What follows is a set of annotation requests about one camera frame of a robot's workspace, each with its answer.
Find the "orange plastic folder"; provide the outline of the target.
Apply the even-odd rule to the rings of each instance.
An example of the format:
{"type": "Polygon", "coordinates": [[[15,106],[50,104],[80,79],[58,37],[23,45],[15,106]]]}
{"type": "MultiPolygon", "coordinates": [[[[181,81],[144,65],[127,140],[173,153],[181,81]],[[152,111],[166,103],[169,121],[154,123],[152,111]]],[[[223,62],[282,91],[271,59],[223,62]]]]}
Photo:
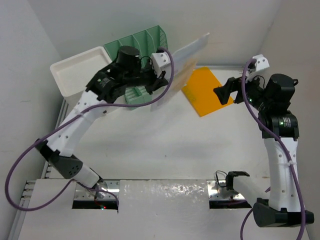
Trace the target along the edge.
{"type": "Polygon", "coordinates": [[[222,84],[208,67],[193,71],[186,85],[181,89],[199,117],[233,104],[233,98],[228,98],[227,104],[222,105],[213,89],[222,84]]]}

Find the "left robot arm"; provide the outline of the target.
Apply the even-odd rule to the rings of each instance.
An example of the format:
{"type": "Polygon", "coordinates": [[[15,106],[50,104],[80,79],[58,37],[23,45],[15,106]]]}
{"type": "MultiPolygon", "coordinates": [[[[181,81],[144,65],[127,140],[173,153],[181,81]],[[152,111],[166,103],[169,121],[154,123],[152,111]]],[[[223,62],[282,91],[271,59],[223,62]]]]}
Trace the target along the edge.
{"type": "Polygon", "coordinates": [[[115,60],[94,74],[62,124],[52,135],[39,140],[35,148],[65,179],[95,188],[102,178],[74,155],[76,146],[109,107],[122,106],[116,100],[127,88],[145,87],[147,93],[152,94],[163,86],[169,87],[173,79],[165,78],[168,64],[173,64],[173,58],[164,47],[151,54],[146,66],[142,66],[137,48],[120,47],[115,60]]]}

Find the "green file organizer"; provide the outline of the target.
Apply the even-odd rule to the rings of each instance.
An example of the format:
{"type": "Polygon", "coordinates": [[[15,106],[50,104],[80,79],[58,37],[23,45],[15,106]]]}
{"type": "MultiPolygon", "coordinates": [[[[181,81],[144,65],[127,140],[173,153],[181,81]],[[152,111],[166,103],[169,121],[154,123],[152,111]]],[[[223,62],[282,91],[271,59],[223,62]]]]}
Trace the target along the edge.
{"type": "MultiPolygon", "coordinates": [[[[121,46],[131,46],[138,49],[142,58],[141,65],[145,67],[151,62],[149,59],[151,54],[155,53],[158,47],[167,48],[168,43],[166,33],[159,25],[156,25],[103,45],[111,60],[116,59],[118,49],[121,46]]],[[[152,96],[143,86],[129,87],[125,91],[124,100],[127,105],[138,105],[150,102],[152,96]]]]}

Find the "white drawer cabinet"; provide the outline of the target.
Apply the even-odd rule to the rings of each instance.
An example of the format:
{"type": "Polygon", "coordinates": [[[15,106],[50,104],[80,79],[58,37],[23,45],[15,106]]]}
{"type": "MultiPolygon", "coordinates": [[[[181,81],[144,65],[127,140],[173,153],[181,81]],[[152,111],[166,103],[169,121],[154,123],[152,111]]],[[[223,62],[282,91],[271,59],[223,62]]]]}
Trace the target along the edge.
{"type": "Polygon", "coordinates": [[[77,104],[86,85],[102,68],[112,62],[102,46],[76,54],[50,66],[50,71],[66,103],[68,114],[77,104]]]}

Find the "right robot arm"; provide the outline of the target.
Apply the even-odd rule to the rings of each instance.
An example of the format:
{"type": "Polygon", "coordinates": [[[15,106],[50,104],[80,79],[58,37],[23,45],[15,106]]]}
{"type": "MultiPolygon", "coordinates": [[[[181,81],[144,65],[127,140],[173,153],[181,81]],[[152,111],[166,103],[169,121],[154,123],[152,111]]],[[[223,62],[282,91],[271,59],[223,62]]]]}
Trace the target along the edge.
{"type": "Polygon", "coordinates": [[[299,125],[296,116],[288,110],[299,81],[280,73],[273,74],[266,87],[260,86],[260,80],[259,75],[252,79],[231,77],[213,91],[222,105],[228,102],[231,93],[236,92],[234,103],[245,103],[249,111],[258,111],[253,118],[267,150],[270,195],[262,196],[254,189],[253,181],[245,171],[230,171],[225,187],[229,191],[242,191],[259,227],[304,228],[313,224],[315,217],[303,203],[296,158],[299,125]]]}

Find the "clear document sleeve with paper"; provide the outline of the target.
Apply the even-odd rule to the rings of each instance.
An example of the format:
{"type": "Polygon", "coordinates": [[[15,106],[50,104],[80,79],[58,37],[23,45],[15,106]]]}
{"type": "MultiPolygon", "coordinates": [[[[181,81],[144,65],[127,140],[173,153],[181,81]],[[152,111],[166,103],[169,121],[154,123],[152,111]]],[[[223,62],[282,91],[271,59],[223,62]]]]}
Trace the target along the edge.
{"type": "MultiPolygon", "coordinates": [[[[189,60],[191,58],[197,58],[197,63],[198,63],[203,49],[208,44],[209,35],[210,35],[209,33],[204,34],[203,36],[201,36],[197,40],[180,48],[179,50],[177,50],[176,52],[174,52],[172,54],[172,58],[173,58],[172,62],[174,64],[174,75],[178,72],[178,70],[180,70],[182,68],[182,66],[186,63],[187,60],[189,60]]],[[[170,77],[171,77],[171,74],[165,75],[165,78],[168,81],[170,80],[170,77]]],[[[158,100],[157,102],[151,104],[150,110],[152,112],[159,110],[160,108],[162,108],[166,103],[168,103],[172,99],[171,98],[169,101],[165,102],[164,96],[160,100],[158,100]]]]}

